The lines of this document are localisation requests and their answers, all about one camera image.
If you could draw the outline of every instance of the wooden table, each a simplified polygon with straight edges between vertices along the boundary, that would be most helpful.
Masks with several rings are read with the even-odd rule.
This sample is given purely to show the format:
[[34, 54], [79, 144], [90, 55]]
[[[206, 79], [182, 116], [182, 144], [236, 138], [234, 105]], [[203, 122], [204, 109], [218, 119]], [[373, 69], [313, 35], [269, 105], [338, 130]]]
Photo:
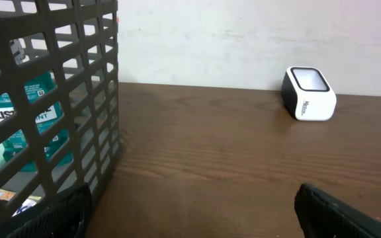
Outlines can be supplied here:
[[381, 97], [299, 122], [276, 91], [119, 88], [125, 152], [88, 237], [303, 237], [303, 182], [381, 221]]

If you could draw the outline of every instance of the white and black device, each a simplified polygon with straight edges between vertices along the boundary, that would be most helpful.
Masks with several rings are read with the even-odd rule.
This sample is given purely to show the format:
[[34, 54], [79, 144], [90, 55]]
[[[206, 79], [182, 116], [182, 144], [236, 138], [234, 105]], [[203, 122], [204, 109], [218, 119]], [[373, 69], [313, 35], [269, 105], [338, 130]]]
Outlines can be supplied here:
[[286, 109], [297, 120], [325, 121], [336, 107], [336, 95], [320, 70], [289, 67], [282, 84]]

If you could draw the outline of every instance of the wall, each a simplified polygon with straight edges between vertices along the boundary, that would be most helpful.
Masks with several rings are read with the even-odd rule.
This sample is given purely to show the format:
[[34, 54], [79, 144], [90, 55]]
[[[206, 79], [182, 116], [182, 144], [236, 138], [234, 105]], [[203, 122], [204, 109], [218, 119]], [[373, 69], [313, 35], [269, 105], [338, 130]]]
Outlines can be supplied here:
[[120, 0], [120, 80], [279, 89], [290, 65], [381, 95], [381, 0]]

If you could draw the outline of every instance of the white device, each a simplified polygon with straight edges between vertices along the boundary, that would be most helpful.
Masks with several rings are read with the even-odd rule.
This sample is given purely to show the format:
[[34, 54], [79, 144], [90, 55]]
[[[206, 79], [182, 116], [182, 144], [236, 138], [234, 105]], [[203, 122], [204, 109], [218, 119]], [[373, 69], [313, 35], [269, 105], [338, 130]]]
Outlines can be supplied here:
[[336, 95], [320, 70], [289, 67], [282, 84], [286, 109], [297, 120], [325, 121], [336, 107]]

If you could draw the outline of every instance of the black object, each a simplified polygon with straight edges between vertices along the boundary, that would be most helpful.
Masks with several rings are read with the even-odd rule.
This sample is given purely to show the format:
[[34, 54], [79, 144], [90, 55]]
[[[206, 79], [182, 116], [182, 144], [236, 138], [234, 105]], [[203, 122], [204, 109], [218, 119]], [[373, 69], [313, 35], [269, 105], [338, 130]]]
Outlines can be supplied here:
[[310, 184], [295, 197], [305, 238], [379, 238], [381, 223]]
[[0, 224], [0, 237], [85, 237], [91, 214], [89, 186], [72, 186]]

